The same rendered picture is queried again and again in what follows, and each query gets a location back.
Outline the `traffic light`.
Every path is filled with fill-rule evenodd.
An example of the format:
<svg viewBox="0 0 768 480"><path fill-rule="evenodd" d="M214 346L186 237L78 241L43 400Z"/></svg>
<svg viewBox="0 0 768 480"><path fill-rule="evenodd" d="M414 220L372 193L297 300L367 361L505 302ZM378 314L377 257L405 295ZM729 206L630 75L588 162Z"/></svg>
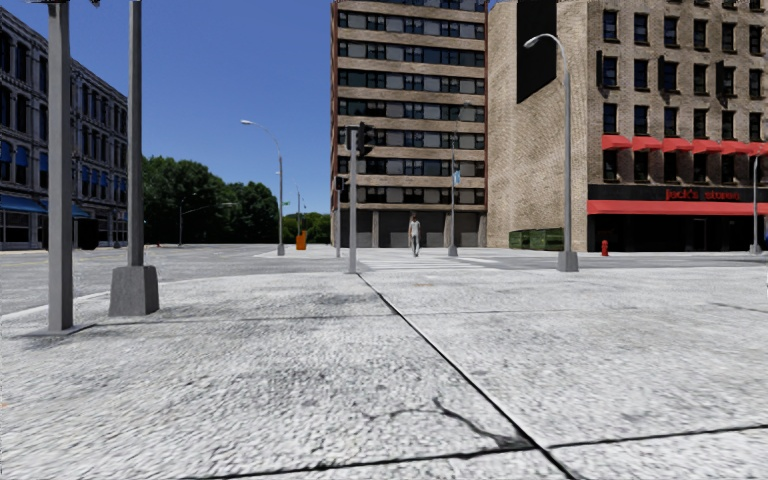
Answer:
<svg viewBox="0 0 768 480"><path fill-rule="evenodd" d="M347 126L349 161L349 267L350 274L357 273L357 160L364 158L375 144L375 128L365 122L357 127Z"/></svg>
<svg viewBox="0 0 768 480"><path fill-rule="evenodd" d="M341 257L341 240L342 240L342 233L341 233L341 220L342 220L342 209L341 209L341 194L344 189L345 179L341 175L337 175L335 177L335 195L336 195L336 207L335 207L335 220L334 220L334 242L335 242L335 249L336 249L336 257Z"/></svg>

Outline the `grey street lamp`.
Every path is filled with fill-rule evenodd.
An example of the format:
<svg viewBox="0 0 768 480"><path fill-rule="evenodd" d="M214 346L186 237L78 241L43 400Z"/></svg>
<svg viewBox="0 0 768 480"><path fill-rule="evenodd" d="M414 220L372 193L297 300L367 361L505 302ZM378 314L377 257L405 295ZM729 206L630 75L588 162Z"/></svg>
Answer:
<svg viewBox="0 0 768 480"><path fill-rule="evenodd" d="M564 88L564 227L563 250L558 253L557 270L565 273L579 271L578 255L572 246L572 142L571 142L571 81L567 65L567 56L560 40L553 34L542 33L528 39L524 43L527 49L535 46L540 40L551 39L558 47L563 68Z"/></svg>
<svg viewBox="0 0 768 480"><path fill-rule="evenodd" d="M250 125L264 131L273 141L278 157L278 176L279 176L279 194L278 194L278 245L277 256L282 257L285 255L285 245L283 240L283 158L280 149L280 145L276 136L265 126L253 122L251 120L241 119L240 123L243 125Z"/></svg>
<svg viewBox="0 0 768 480"><path fill-rule="evenodd" d="M210 208L233 207L233 206L238 206L239 205L236 202L221 202L221 203L216 203L216 204L212 204L212 205L206 205L206 206L197 207L197 208L193 208L191 210L186 210L185 211L184 210L184 201L185 200L186 200L186 197L184 199L182 199L182 201L180 202L180 205L179 205L179 209L178 209L179 210L178 211L179 228L178 228L178 244L177 245L179 247L181 247L183 245L183 224L184 224L184 220L183 219L184 219L184 216L186 214L190 214L190 213L194 213L194 212L198 212L198 211L206 210L206 209L210 209Z"/></svg>

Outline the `tan brick banded building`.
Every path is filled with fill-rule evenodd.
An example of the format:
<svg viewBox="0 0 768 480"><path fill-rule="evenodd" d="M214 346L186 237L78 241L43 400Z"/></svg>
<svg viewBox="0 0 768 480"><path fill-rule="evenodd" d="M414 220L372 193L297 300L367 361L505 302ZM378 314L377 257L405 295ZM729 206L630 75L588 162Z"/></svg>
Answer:
<svg viewBox="0 0 768 480"><path fill-rule="evenodd" d="M454 132L455 244L485 244L488 2L332 1L333 242L341 175L341 246L349 245L346 127L365 122L375 144L357 160L357 245L405 246L413 213L423 246L449 245Z"/></svg>

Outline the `trees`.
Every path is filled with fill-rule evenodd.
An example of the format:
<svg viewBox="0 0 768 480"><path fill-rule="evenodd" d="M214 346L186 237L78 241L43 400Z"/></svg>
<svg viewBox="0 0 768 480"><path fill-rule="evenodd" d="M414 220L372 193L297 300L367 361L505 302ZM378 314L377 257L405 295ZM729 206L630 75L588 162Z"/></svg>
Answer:
<svg viewBox="0 0 768 480"><path fill-rule="evenodd" d="M178 209L221 202L233 207L186 214L183 243L276 244L278 198L262 183L227 183L191 160L151 156L142 159L144 238L147 243L178 244Z"/></svg>

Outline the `grey pole with concrete base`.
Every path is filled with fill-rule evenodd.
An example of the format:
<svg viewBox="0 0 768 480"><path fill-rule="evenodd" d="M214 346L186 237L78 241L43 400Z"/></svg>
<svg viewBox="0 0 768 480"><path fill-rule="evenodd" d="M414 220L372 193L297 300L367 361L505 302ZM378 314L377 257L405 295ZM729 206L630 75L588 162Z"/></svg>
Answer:
<svg viewBox="0 0 768 480"><path fill-rule="evenodd" d="M130 1L128 95L127 264L112 272L111 317L144 316L159 309L156 268L145 264L142 171L142 2Z"/></svg>

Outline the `tan brick building red awnings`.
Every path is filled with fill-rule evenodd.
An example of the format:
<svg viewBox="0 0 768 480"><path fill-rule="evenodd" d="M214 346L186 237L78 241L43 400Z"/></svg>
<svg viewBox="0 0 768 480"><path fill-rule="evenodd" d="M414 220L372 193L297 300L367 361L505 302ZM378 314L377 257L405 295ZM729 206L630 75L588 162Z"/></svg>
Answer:
<svg viewBox="0 0 768 480"><path fill-rule="evenodd" d="M768 0L497 0L487 33L487 231L564 227L572 246L746 251L752 160L768 251Z"/></svg>

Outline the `grey stone building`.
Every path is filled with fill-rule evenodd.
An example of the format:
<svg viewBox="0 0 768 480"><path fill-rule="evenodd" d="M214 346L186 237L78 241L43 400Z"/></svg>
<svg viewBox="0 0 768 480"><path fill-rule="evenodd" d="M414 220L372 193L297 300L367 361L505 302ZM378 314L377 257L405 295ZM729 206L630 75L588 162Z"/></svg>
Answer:
<svg viewBox="0 0 768 480"><path fill-rule="evenodd" d="M128 240L125 95L71 64L72 219L99 221L99 245ZM48 246L47 40L0 6L0 251Z"/></svg>

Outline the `sign on a post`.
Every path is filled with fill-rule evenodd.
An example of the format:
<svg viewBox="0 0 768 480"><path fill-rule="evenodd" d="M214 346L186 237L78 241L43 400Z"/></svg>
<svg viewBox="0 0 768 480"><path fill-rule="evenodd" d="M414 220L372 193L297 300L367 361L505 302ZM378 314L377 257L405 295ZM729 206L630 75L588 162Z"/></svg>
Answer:
<svg viewBox="0 0 768 480"><path fill-rule="evenodd" d="M455 187L457 183L457 170L455 166L455 145L457 140L457 133L454 132L451 136L451 191L450 191L450 200L451 200L451 212L450 212L450 242L448 246L448 255L450 257L457 257L458 256L458 250L457 246L455 244Z"/></svg>

